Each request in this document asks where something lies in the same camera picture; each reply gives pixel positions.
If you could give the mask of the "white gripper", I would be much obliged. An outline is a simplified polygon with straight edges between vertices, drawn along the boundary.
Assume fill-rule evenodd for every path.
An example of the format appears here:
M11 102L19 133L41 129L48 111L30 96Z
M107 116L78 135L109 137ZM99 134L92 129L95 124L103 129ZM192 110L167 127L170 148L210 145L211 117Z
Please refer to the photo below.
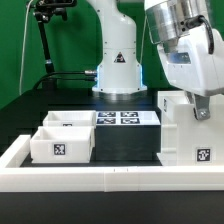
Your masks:
M159 58L170 85L185 90L198 121L210 118L208 96L224 93L224 40L218 30L212 30L214 53L208 53L208 37L204 25L193 28L181 37L177 51L166 53L157 46Z

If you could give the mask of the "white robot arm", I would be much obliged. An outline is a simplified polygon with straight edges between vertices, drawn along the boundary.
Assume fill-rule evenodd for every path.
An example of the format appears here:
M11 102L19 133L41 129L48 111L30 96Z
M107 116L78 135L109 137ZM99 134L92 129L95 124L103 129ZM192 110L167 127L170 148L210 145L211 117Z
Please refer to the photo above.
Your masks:
M213 27L209 0L87 0L98 15L102 60L92 91L111 99L147 90L142 63L144 48L136 22L120 12L119 2L144 4L143 32L157 47L165 77L185 92L195 117L210 117L210 98L224 93L224 39Z

